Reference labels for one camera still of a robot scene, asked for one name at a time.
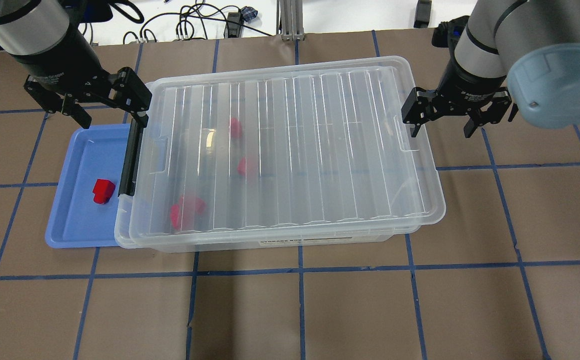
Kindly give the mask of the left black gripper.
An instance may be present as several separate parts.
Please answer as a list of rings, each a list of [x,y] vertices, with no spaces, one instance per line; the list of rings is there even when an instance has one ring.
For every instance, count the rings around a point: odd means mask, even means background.
[[[131,114],[146,128],[152,92],[130,67],[111,73],[95,55],[21,55],[29,75],[25,91],[48,114],[60,113],[89,129],[92,117],[82,104],[100,103]]]

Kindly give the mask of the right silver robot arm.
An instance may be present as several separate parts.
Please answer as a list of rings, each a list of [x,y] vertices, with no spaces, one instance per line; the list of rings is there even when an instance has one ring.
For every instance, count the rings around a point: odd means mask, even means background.
[[[445,116],[468,116],[466,138],[517,113],[544,129],[580,125],[580,0],[479,0],[431,44],[450,58],[436,89],[415,87],[402,106],[412,137]]]

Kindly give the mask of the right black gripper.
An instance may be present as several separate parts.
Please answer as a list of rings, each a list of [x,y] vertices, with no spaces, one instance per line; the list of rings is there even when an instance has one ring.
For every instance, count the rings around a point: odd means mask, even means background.
[[[402,123],[410,126],[409,136],[415,138],[422,126],[438,120],[440,113],[466,113],[464,137],[468,139],[478,128],[500,123],[508,111],[507,121],[511,122],[518,106],[502,86],[504,80],[504,76],[473,75],[456,60],[449,60],[437,89],[411,89],[402,105]]]

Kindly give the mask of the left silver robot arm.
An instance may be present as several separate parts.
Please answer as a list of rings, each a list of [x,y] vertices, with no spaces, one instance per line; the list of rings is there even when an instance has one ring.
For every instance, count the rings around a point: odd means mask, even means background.
[[[83,104],[100,103],[148,125],[152,93],[130,67],[106,71],[57,0],[0,0],[0,47],[28,71],[25,91],[48,114],[91,125]]]

